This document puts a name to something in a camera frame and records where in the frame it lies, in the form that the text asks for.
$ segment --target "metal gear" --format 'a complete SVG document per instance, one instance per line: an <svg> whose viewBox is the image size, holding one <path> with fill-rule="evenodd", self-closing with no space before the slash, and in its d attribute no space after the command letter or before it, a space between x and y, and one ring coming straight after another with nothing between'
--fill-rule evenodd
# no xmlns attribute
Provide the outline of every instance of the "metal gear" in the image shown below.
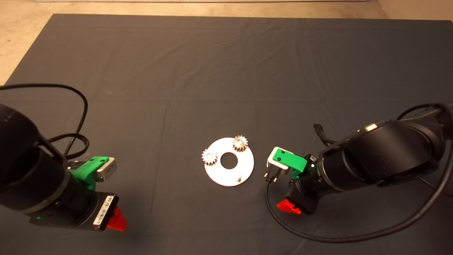
<svg viewBox="0 0 453 255"><path fill-rule="evenodd" d="M217 162L217 154L206 149L201 154L201 159L206 165L212 166Z"/></svg>
<svg viewBox="0 0 453 255"><path fill-rule="evenodd" d="M237 152L243 152L245 149L247 149L247 146L249 145L249 141L247 141L247 138L245 136L235 136L233 140L233 148Z"/></svg>

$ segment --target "red plastic part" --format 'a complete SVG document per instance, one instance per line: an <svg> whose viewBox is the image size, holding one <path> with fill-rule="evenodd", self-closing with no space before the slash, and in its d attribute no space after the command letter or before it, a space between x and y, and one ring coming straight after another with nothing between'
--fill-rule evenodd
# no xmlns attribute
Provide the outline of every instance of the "red plastic part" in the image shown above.
<svg viewBox="0 0 453 255"><path fill-rule="evenodd" d="M113 216L110 218L107 227L123 232L126 230L127 222L119 207L116 207L113 211Z"/></svg>
<svg viewBox="0 0 453 255"><path fill-rule="evenodd" d="M293 203L288 201L288 199L285 199L285 200L281 201L277 205L277 208L279 208L280 211L284 211L284 212L290 212L290 213L295 213L295 214L301 214L302 213L302 211L299 208L297 208Z"/></svg>

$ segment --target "center hole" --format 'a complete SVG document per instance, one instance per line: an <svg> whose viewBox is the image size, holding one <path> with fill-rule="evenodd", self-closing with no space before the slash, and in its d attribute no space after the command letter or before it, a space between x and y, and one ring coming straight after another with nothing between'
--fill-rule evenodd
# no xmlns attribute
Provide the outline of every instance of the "center hole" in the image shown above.
<svg viewBox="0 0 453 255"><path fill-rule="evenodd" d="M220 158L220 163L226 169L233 169L237 165L237 157L231 152L227 152Z"/></svg>

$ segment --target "black cable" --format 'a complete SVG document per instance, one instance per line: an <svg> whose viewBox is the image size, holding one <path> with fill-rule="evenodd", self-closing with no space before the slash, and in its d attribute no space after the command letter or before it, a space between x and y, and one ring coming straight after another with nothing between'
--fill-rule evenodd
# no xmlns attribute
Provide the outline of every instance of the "black cable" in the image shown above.
<svg viewBox="0 0 453 255"><path fill-rule="evenodd" d="M74 159L76 157L82 156L83 154L85 154L87 152L88 147L90 146L90 141L88 140L88 138L86 138L85 136L83 136L81 134L76 134L76 133L62 134L62 135L58 135L58 136L48 139L48 142L50 142L50 143L56 142L56 141L59 141L61 139L67 138L67 137L73 137L73 138L79 139L80 141L83 142L84 148L78 152L67 155L66 159Z"/></svg>
<svg viewBox="0 0 453 255"><path fill-rule="evenodd" d="M430 186L430 187L433 188L433 189L436 188L436 186L434 186L434 185L432 185L431 183L427 182L427 181L426 181L425 179L423 179L423 178L419 178L419 180L421 180L424 184ZM447 192L445 192L445 191L442 192L442 193L443 193L444 195L446 195L446 196L449 196L449 197L453 198L453 195L450 194L450 193L447 193Z"/></svg>
<svg viewBox="0 0 453 255"><path fill-rule="evenodd" d="M320 124L314 124L313 128L314 128L316 135L319 137L321 142L323 142L323 144L326 147L329 147L332 144L337 142L337 141L327 138L326 133L324 133L324 128Z"/></svg>
<svg viewBox="0 0 453 255"><path fill-rule="evenodd" d="M0 86L0 91L1 90L8 90L8 89L16 89L16 88L63 88L70 90L77 95L80 96L83 100L83 112L82 116L80 117L79 124L77 125L76 131L74 133L78 134L80 130L82 129L83 122L85 121L85 118L87 117L87 112L88 112L88 100L87 98L82 94L82 92L78 91L77 89L63 85L63 84L52 84L52 83L23 83L23 84L13 84L13 85L5 85L5 86ZM67 145L66 149L64 150L63 155L66 157L68 156L69 150L71 150L72 145L74 144L76 138L72 137L71 141Z"/></svg>
<svg viewBox="0 0 453 255"><path fill-rule="evenodd" d="M436 103L436 104L431 104L431 106L435 106L435 107L443 109L448 114L450 121L453 125L453 110L448 105ZM297 235L299 237L305 238L307 240L323 242L323 243L353 243L353 242L366 241L366 240L390 235L390 234L396 233L398 231L401 231L401 230L411 226L415 222L417 222L421 217L423 217L423 215L425 215L429 211L429 209L433 206L433 204L436 202L436 200L442 194L442 191L445 189L445 187L448 184L448 181L450 180L452 172L453 172L453 142L450 143L450 152L448 155L447 164L445 165L445 170L441 176L441 179L440 179L436 189L429 196L429 198L425 201L425 203L414 214L412 214L409 218L405 219L404 221L402 221L398 224L395 224L393 226L390 226L388 228L370 232L370 233L366 233L366 234L362 234L362 235L354 235L354 236L348 236L348 237L315 236L315 235L303 233L303 232L300 232L298 230L291 228L290 226L286 225L282 220L280 220L278 218L278 216L275 214L274 210L272 209L272 206L270 205L269 194L268 194L269 184L270 184L269 181L266 182L264 194L265 194L266 206L267 206L267 209L269 210L269 213L272 215L272 217L274 218L274 220L277 223L279 223L283 228L285 228L290 233Z"/></svg>
<svg viewBox="0 0 453 255"><path fill-rule="evenodd" d="M435 104L433 104L433 103L425 103L425 104L421 104L421 105L417 105L417 106L411 107L411 108L405 110L405 111L404 111L402 114L400 114L396 119L397 119L397 120L401 120L402 118L404 118L404 116L406 116L407 114L409 114L409 113L411 113L411 112L413 112L413 111L415 111L415 110L418 110L418 109L421 109L421 108L426 108L426 109L428 109L428 108L433 107L433 106L435 106ZM420 180L421 182L423 182L424 184L428 185L428 186L431 187L431 188L436 188L436 186L432 185L430 182L428 182L427 180L425 180L425 179L423 179L423 178L421 178L421 177L419 178L419 180ZM450 194L450 193L448 193L448 192L442 192L442 193L443 193L444 195L446 195L446 196L449 196L449 197L453 198L453 195Z"/></svg>

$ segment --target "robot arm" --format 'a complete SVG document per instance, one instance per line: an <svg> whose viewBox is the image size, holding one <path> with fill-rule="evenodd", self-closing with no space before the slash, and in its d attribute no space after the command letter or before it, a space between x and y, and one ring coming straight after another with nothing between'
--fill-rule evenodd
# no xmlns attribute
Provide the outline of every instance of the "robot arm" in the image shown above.
<svg viewBox="0 0 453 255"><path fill-rule="evenodd" d="M372 123L337 142L327 139L318 127L317 134L329 145L318 158L313 155L295 158L291 152L276 157L276 153L285 150L274 149L265 174L266 192L281 172L291 169L293 178L286 199L277 207L297 214L313 214L325 195L370 185L396 185L431 173L438 168L446 141L452 139L452 107L443 105L443 109L425 110L413 118Z"/></svg>
<svg viewBox="0 0 453 255"><path fill-rule="evenodd" d="M87 149L86 138L70 135L82 137ZM68 162L28 118L1 104L0 142L0 205L40 226L125 229L118 196L95 191L96 181L115 170L114 158Z"/></svg>

